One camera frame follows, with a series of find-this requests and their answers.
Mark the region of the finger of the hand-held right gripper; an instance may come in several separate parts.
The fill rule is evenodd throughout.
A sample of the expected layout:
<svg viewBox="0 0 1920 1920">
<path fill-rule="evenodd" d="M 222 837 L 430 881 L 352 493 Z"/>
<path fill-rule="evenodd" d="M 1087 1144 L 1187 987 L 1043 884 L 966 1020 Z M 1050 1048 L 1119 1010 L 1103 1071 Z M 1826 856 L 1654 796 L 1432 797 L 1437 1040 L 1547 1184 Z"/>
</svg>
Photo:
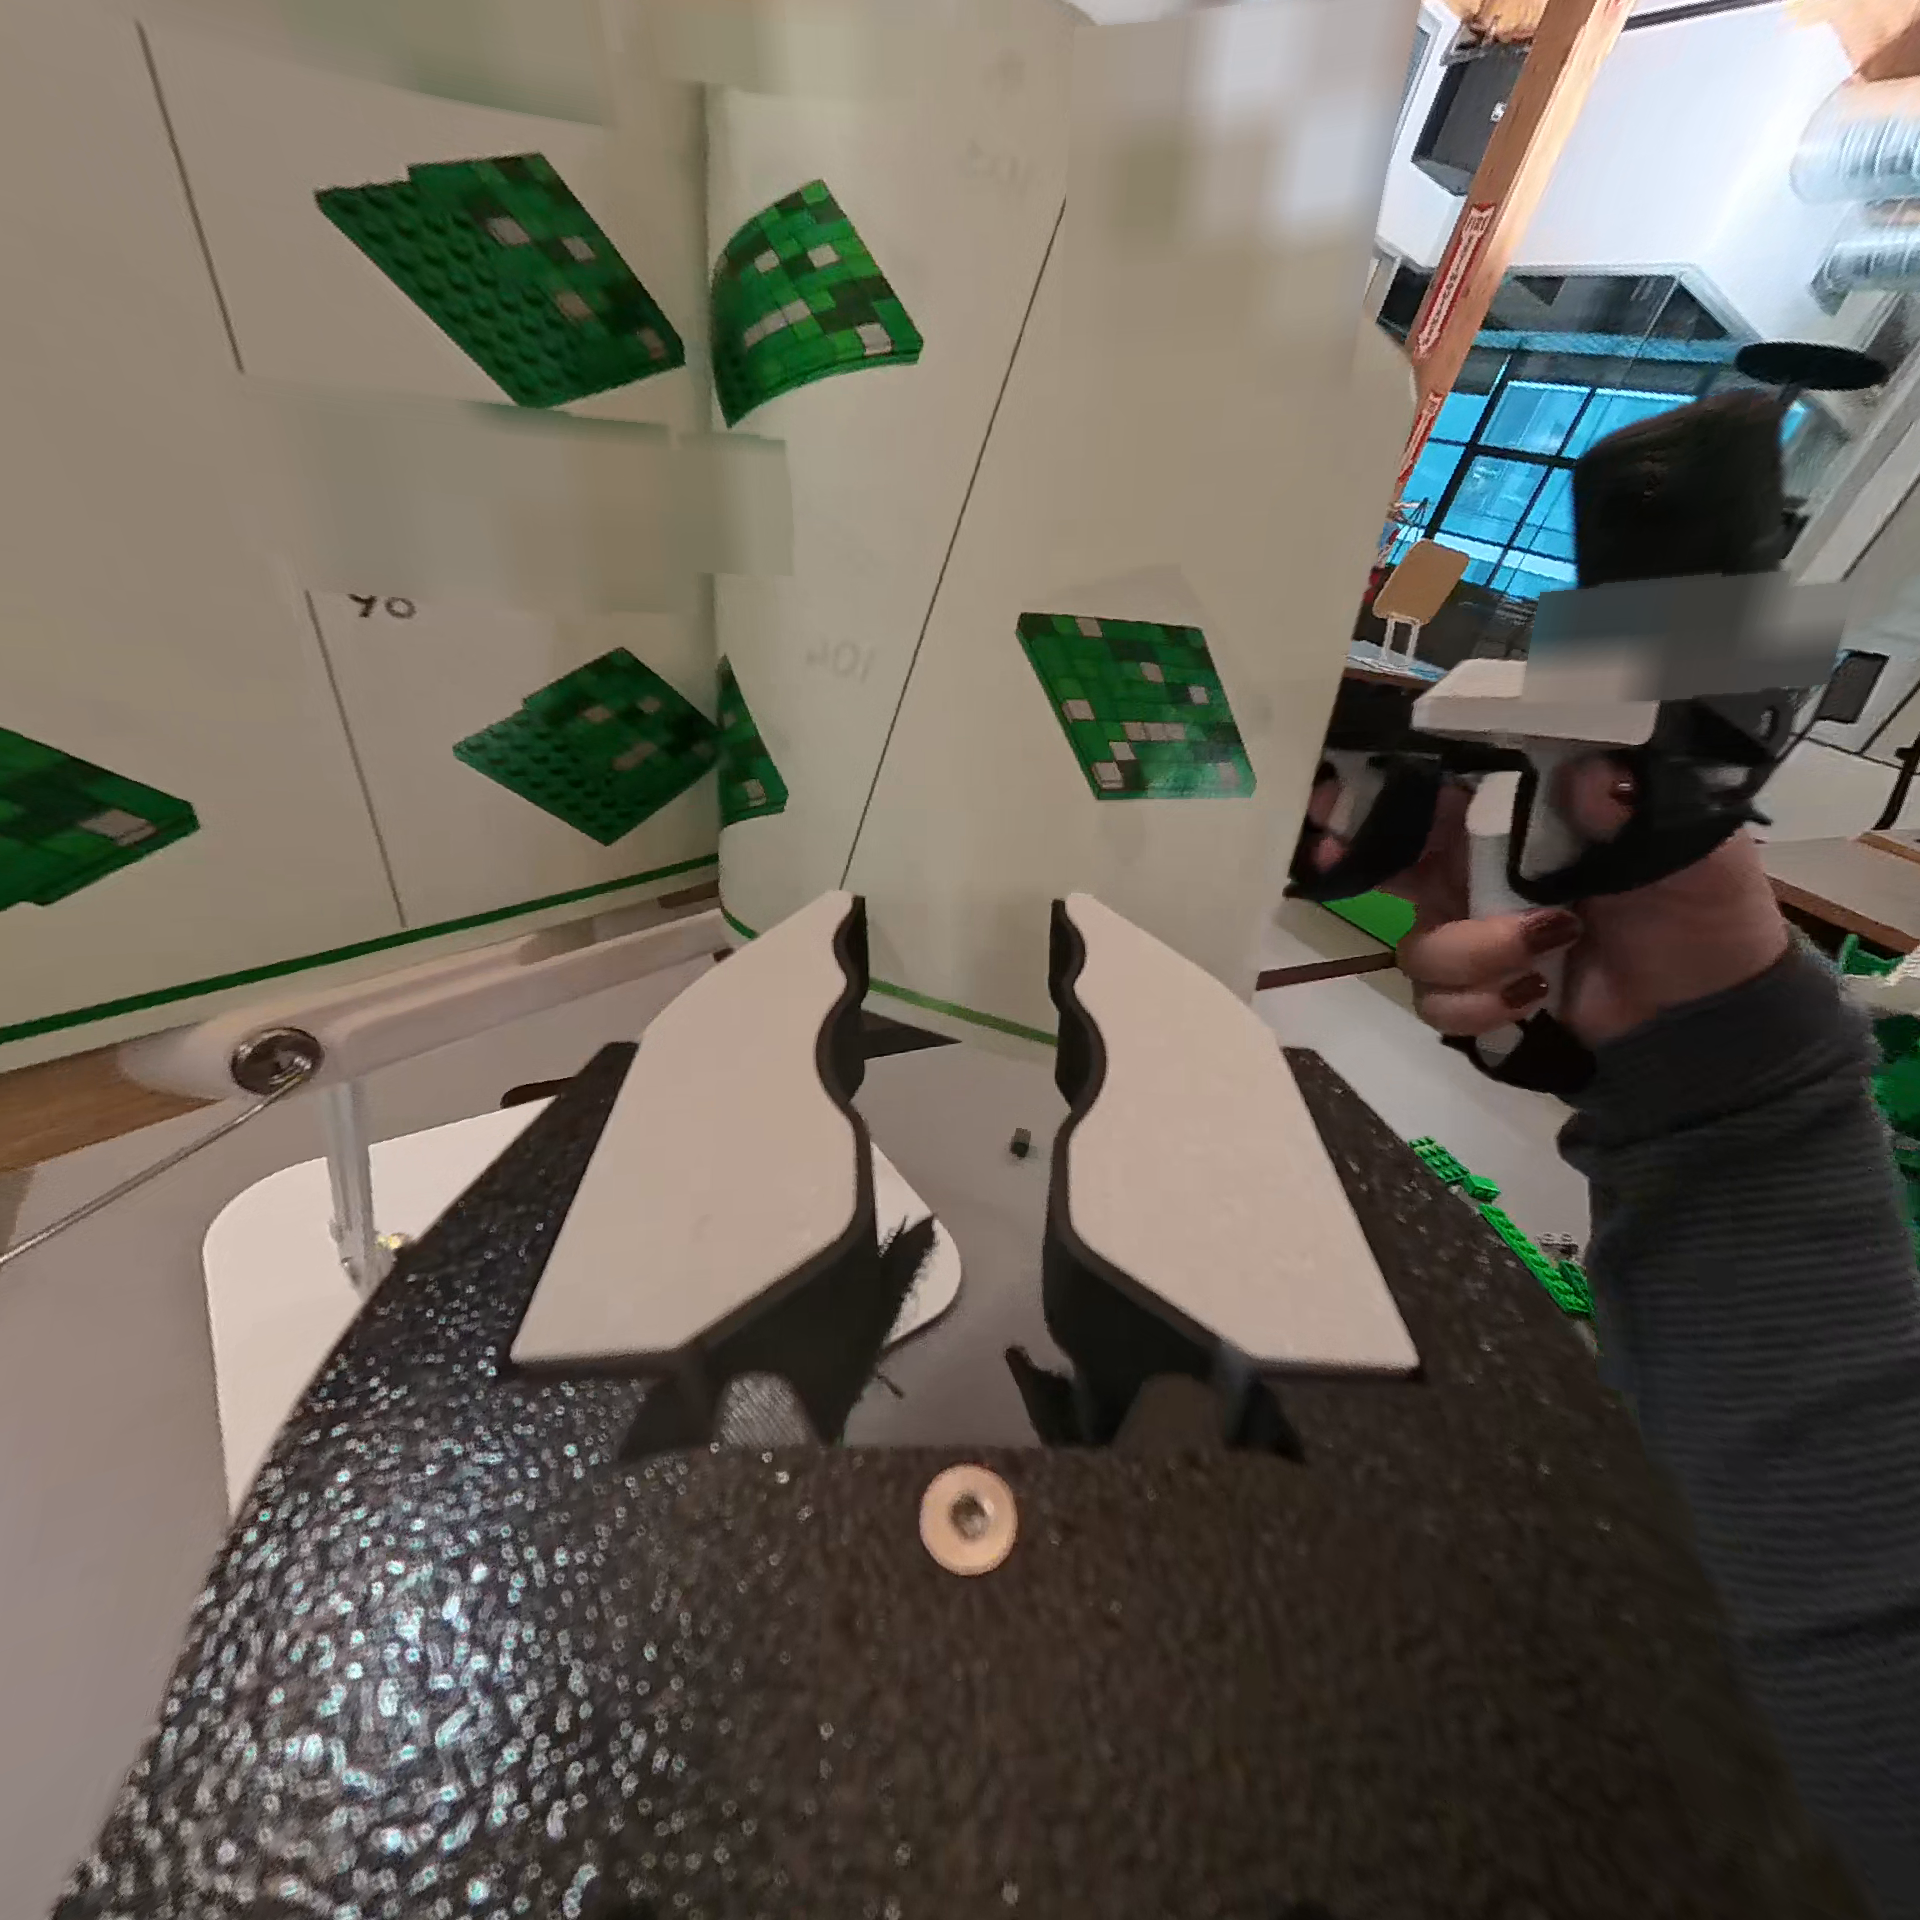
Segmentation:
<svg viewBox="0 0 1920 1920">
<path fill-rule="evenodd" d="M 1464 661 L 1412 706 L 1412 726 L 1444 740 L 1644 747 L 1656 701 L 1632 701 L 1613 666 Z"/>
</svg>

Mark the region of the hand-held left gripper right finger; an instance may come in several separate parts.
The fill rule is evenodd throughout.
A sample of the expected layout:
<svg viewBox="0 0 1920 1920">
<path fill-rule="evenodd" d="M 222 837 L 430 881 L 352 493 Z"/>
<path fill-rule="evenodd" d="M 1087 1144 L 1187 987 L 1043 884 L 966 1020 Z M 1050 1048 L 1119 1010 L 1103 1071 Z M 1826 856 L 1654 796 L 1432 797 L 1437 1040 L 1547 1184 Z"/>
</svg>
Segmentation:
<svg viewBox="0 0 1920 1920">
<path fill-rule="evenodd" d="M 1420 1354 L 1276 1036 L 1092 896 L 1050 906 L 1066 1120 L 1049 1251 L 1253 1376 L 1412 1380 Z"/>
</svg>

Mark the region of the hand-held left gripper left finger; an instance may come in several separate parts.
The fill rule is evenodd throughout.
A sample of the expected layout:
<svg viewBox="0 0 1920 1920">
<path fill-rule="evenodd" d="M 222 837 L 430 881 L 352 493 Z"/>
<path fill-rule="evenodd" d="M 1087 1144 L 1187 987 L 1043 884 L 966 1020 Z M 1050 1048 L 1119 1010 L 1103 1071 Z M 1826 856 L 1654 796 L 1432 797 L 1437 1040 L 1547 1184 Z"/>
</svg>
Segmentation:
<svg viewBox="0 0 1920 1920">
<path fill-rule="evenodd" d="M 517 1326 L 523 1373 L 640 1373 L 877 1254 L 853 1110 L 863 900 L 824 891 L 643 1033 Z"/>
</svg>

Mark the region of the brick instruction booklet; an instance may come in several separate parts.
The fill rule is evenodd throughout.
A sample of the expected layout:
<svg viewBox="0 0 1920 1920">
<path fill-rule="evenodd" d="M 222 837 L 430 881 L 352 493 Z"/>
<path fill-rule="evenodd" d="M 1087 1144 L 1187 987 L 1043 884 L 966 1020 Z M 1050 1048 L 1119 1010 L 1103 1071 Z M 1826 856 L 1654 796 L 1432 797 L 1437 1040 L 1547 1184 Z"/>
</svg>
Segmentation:
<svg viewBox="0 0 1920 1920">
<path fill-rule="evenodd" d="M 710 890 L 1250 993 L 1412 418 L 1412 4 L 6 4 L 2 1061 Z"/>
</svg>

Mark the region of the person's right forearm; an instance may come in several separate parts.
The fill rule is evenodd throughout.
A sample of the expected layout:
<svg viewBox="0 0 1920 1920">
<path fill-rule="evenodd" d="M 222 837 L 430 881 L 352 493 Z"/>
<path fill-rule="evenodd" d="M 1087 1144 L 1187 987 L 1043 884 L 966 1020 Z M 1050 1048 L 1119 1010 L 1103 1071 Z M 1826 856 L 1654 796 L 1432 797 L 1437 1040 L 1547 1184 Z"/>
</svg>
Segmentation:
<svg viewBox="0 0 1920 1920">
<path fill-rule="evenodd" d="M 1879 1917 L 1917 1916 L 1917 1264 L 1832 967 L 1597 1044 L 1599 1363 L 1676 1487 L 1747 1694 Z"/>
</svg>

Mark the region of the grey desk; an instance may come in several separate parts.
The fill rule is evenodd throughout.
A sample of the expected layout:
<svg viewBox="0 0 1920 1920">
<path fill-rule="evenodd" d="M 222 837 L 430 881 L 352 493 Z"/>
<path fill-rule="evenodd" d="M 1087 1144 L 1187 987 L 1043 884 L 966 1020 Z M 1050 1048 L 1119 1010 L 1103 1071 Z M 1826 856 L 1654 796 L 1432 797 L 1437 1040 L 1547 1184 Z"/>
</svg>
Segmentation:
<svg viewBox="0 0 1920 1920">
<path fill-rule="evenodd" d="M 1396 1138 L 1433 1138 L 1500 1186 L 1526 1234 L 1587 1234 L 1557 1158 L 1563 1107 L 1490 1086 L 1412 1016 L 1394 973 L 1282 987 L 1253 1011 Z M 1062 1114 L 1043 1048 L 954 1044 L 869 1067 L 877 1146 L 950 1227 L 957 1310 L 900 1347 L 853 1444 L 1023 1444 L 1003 1370 L 1039 1321 L 1039 1160 L 1006 1144 Z M 2 1273 L 2 1916 L 44 1917 L 97 1834 L 180 1656 L 229 1491 L 203 1237 L 250 1184 L 323 1150 L 287 1101 Z"/>
</svg>

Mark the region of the person's right hand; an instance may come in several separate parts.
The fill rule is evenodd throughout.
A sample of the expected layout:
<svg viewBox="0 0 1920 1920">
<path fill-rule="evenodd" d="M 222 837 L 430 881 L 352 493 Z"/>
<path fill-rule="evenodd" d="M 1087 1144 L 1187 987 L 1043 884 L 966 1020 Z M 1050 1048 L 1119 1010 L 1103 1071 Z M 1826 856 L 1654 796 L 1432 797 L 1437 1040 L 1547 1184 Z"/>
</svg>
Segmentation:
<svg viewBox="0 0 1920 1920">
<path fill-rule="evenodd" d="M 1396 967 L 1444 1040 L 1484 1040 L 1552 1011 L 1597 1048 L 1676 1007 L 1760 977 L 1790 944 L 1747 834 L 1632 896 L 1473 914 L 1463 847 L 1384 884 L 1412 904 Z"/>
</svg>

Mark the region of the tan chair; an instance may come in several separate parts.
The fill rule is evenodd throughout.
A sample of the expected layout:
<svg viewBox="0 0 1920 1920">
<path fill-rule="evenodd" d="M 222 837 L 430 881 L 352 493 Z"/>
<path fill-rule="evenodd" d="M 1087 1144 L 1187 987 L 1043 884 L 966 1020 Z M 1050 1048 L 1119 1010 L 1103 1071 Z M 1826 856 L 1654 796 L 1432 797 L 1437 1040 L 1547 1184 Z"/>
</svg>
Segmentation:
<svg viewBox="0 0 1920 1920">
<path fill-rule="evenodd" d="M 1470 556 L 1439 540 L 1416 540 L 1403 561 L 1379 584 L 1374 596 L 1374 618 L 1383 627 L 1379 654 L 1413 670 L 1423 630 L 1443 613 L 1452 591 L 1459 586 Z"/>
</svg>

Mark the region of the large window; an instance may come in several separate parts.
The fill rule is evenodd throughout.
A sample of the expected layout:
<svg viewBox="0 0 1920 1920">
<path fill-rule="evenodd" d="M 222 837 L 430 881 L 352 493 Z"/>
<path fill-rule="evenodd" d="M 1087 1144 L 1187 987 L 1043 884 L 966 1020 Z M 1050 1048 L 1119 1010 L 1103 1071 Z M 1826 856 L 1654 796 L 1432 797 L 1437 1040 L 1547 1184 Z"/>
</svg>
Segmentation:
<svg viewBox="0 0 1920 1920">
<path fill-rule="evenodd" d="M 1570 470 L 1597 440 L 1733 384 L 1747 344 L 1680 274 L 1509 274 L 1403 486 L 1407 533 L 1464 584 L 1573 584 Z"/>
</svg>

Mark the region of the black round disc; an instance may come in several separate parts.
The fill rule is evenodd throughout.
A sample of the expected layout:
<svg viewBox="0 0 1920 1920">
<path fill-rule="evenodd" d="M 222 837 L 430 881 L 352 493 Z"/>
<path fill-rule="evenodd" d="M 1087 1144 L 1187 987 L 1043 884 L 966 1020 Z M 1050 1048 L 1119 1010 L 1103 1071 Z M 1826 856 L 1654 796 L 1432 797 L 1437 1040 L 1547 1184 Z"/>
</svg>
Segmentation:
<svg viewBox="0 0 1920 1920">
<path fill-rule="evenodd" d="M 1836 344 L 1747 344 L 1737 353 L 1733 368 L 1783 398 L 1872 391 L 1887 381 L 1879 358 Z"/>
</svg>

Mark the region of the wooden pillar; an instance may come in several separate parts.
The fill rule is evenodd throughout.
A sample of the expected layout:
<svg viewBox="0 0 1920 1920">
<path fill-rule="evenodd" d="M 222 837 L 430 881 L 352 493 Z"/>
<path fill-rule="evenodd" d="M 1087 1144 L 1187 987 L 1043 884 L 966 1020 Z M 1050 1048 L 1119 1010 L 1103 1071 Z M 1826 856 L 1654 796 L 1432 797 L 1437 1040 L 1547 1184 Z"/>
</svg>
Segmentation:
<svg viewBox="0 0 1920 1920">
<path fill-rule="evenodd" d="M 1546 4 L 1534 23 L 1513 93 L 1406 337 L 1416 408 L 1396 501 L 1629 14 L 1629 4 Z"/>
</svg>

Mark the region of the wooden table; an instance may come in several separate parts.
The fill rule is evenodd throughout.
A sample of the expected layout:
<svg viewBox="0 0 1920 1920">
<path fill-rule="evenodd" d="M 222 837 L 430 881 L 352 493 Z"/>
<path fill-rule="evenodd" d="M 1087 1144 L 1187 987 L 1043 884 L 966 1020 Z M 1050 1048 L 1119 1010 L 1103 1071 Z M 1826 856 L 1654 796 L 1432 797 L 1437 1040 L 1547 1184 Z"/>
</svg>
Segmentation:
<svg viewBox="0 0 1920 1920">
<path fill-rule="evenodd" d="M 1762 840 L 1760 858 L 1774 897 L 1806 931 L 1890 954 L 1917 946 L 1917 830 Z"/>
</svg>

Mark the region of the silver air duct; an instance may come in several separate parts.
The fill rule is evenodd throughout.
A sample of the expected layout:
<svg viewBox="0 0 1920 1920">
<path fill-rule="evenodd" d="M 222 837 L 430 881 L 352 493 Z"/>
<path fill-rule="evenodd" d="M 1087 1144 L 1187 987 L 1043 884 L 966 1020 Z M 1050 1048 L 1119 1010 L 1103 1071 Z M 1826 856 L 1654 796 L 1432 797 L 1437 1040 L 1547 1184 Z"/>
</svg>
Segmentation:
<svg viewBox="0 0 1920 1920">
<path fill-rule="evenodd" d="M 1853 294 L 1917 293 L 1917 78 L 1847 81 L 1812 116 L 1789 183 L 1809 207 L 1840 207 L 1812 297 L 1836 316 Z"/>
</svg>

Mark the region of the black wall screen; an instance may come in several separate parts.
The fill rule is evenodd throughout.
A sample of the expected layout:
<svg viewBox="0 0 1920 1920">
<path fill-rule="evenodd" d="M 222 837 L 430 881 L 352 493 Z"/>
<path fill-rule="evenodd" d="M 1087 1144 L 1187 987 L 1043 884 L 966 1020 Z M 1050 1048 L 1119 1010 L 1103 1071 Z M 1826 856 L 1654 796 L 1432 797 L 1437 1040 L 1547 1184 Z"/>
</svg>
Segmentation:
<svg viewBox="0 0 1920 1920">
<path fill-rule="evenodd" d="M 1470 188 L 1529 53 L 1526 44 L 1476 44 L 1443 61 L 1443 78 L 1412 146 L 1412 166 L 1437 188 L 1453 198 Z"/>
</svg>

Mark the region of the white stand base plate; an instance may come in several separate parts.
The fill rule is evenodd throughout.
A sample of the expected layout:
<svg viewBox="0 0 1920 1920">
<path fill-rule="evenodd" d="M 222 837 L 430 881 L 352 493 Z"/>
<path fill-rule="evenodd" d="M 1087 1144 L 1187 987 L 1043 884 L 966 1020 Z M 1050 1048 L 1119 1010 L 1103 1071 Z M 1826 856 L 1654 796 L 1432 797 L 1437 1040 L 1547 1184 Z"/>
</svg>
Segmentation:
<svg viewBox="0 0 1920 1920">
<path fill-rule="evenodd" d="M 230 1500 L 240 1500 L 266 1461 L 267 1438 L 292 1416 L 296 1388 L 317 1376 L 323 1351 L 347 1330 L 347 1314 L 397 1261 L 380 1247 L 372 1224 L 373 1178 L 399 1181 L 399 1224 L 423 1233 L 450 1207 L 453 1193 L 477 1178 L 477 1156 L 513 1141 L 506 1120 L 462 1120 L 369 1146 L 354 1110 L 360 1083 L 509 1020 L 633 980 L 670 987 L 666 1010 L 696 973 L 717 967 L 726 936 L 729 923 L 717 908 L 604 940 L 587 936 L 570 946 L 530 936 L 446 963 L 357 980 L 287 1010 L 237 1010 L 104 1048 L 109 1088 L 124 1097 L 207 1107 L 240 1097 L 263 1104 L 279 1093 L 313 1088 L 329 1104 L 326 1173 L 340 1251 L 326 1258 L 319 1250 L 313 1163 L 247 1188 L 206 1234 L 206 1307 Z M 877 1240 L 894 1230 L 932 1233 L 934 1278 L 906 1284 L 896 1321 L 883 1334 L 883 1344 L 896 1344 L 954 1303 L 963 1268 L 950 1234 L 874 1146 L 870 1173 Z M 770 1310 L 757 1310 L 734 1331 L 764 1321 Z M 696 1351 L 734 1331 L 703 1337 L 692 1357 L 629 1376 L 689 1373 L 732 1380 L 779 1370 L 777 1360 L 696 1360 Z"/>
</svg>

